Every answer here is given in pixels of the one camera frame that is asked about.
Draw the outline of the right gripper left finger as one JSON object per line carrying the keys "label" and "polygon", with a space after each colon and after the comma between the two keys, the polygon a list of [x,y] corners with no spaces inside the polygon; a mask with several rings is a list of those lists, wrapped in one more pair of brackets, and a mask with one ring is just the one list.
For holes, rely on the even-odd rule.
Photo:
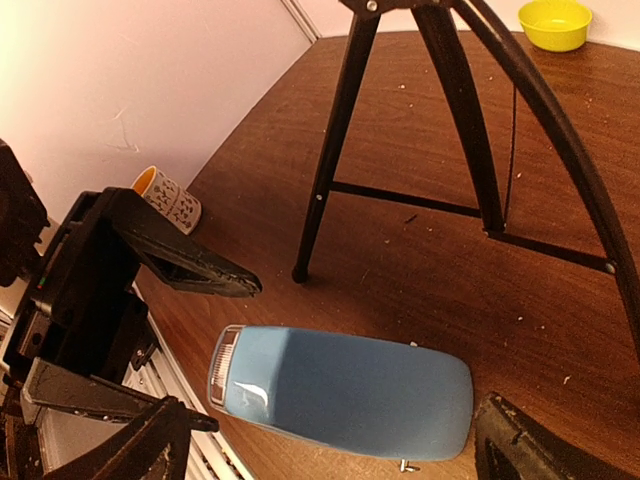
{"label": "right gripper left finger", "polygon": [[166,397],[46,479],[183,479],[191,430],[185,406]]}

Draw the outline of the blue metronome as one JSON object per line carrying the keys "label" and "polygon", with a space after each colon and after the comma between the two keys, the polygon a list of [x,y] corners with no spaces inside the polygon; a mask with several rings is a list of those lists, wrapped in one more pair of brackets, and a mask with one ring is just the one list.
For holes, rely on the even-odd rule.
{"label": "blue metronome", "polygon": [[226,327],[207,394],[265,429],[392,460],[458,456],[474,407],[470,369],[448,353],[284,326]]}

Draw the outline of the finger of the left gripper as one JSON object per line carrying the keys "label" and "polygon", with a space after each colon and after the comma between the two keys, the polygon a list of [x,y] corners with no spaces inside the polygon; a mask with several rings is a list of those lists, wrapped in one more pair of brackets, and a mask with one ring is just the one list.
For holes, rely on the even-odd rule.
{"label": "finger of the left gripper", "polygon": [[127,423],[160,401],[99,377],[85,377],[39,357],[21,389],[27,403],[111,423]]}
{"label": "finger of the left gripper", "polygon": [[113,230],[166,285],[229,298],[262,292],[254,273],[180,232],[133,190],[110,187],[104,193],[109,196],[105,215]]}

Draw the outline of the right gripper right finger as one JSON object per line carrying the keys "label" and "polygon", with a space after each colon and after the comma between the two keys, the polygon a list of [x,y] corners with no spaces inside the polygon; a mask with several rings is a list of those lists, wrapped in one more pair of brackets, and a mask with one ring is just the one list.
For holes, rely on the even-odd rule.
{"label": "right gripper right finger", "polygon": [[635,477],[561,439],[496,392],[481,400],[474,419],[479,479]]}

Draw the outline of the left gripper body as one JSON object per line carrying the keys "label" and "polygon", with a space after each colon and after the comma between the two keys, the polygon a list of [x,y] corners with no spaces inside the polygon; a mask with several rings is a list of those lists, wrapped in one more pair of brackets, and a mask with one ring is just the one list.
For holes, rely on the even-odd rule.
{"label": "left gripper body", "polygon": [[25,380],[39,357],[85,377],[122,382],[148,307],[132,290],[140,257],[115,223],[145,205],[131,189],[80,195],[19,304],[2,353],[11,379]]}

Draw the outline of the black music stand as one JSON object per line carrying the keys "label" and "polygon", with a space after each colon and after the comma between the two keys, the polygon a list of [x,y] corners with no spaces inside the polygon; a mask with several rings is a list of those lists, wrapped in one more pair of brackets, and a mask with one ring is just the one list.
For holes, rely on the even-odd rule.
{"label": "black music stand", "polygon": [[[292,279],[307,281],[309,263],[332,192],[478,218],[496,241],[539,252],[614,277],[632,340],[639,340],[639,275],[619,217],[582,139],[556,95],[513,34],[484,1],[348,1],[352,13],[345,55],[311,189]],[[411,12],[443,88],[469,169],[476,207],[339,182],[335,173],[383,14]],[[499,194],[495,164],[474,78],[453,17],[471,28],[523,98],[555,148],[590,217],[605,254],[596,256],[509,234],[510,200]]]}

